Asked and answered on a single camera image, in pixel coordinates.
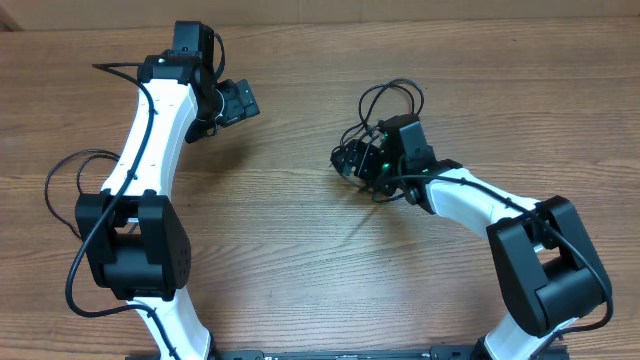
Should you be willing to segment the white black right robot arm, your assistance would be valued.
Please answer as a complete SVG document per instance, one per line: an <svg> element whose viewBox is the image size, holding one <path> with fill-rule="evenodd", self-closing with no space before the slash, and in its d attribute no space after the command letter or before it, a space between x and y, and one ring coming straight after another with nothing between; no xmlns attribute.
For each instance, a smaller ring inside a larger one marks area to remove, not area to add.
<svg viewBox="0 0 640 360"><path fill-rule="evenodd" d="M554 342L604 327L613 315L612 286L575 206L555 196L521 197L475 177L462 164L436 158L415 114L353 127L330 161L377 203L405 199L488 240L503 320L464 359L565 359Z"/></svg>

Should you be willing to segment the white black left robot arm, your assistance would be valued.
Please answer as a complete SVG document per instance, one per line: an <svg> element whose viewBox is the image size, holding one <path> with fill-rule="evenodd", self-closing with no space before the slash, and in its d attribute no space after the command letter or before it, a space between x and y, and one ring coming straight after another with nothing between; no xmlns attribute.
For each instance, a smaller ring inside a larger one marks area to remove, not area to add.
<svg viewBox="0 0 640 360"><path fill-rule="evenodd" d="M221 37L199 21L178 21L173 45L138 65L136 115L123 151L101 190L81 194L75 207L82 245L65 285L72 311L87 318L73 283L86 259L97 286L134 310L159 347L161 359L213 359L215 342L186 288L191 244L171 203L184 144L260 110L249 83L224 80Z"/></svg>

